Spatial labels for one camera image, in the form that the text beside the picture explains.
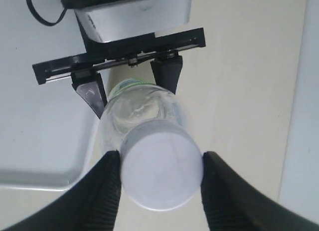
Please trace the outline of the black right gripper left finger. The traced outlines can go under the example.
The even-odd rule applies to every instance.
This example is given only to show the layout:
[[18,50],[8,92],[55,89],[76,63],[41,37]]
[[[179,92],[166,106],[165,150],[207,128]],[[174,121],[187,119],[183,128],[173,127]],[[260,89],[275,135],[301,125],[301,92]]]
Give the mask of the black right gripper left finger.
[[70,190],[9,231],[112,231],[122,184],[120,154],[107,152]]

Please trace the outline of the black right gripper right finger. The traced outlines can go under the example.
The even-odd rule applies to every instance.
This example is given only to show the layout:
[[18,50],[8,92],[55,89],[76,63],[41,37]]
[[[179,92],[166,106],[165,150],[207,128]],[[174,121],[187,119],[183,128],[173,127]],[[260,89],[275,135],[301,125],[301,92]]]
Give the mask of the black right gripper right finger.
[[315,224],[271,200],[215,152],[203,155],[201,199],[211,231],[317,231]]

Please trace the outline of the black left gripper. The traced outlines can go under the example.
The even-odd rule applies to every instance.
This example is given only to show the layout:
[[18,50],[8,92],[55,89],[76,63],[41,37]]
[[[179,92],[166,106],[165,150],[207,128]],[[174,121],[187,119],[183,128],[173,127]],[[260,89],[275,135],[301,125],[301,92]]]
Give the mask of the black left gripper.
[[108,103],[101,70],[151,61],[157,86],[176,94],[183,59],[181,51],[206,46],[204,29],[196,28],[164,36],[154,33],[98,43],[79,26],[86,52],[33,64],[38,84],[71,78],[75,92],[100,119]]

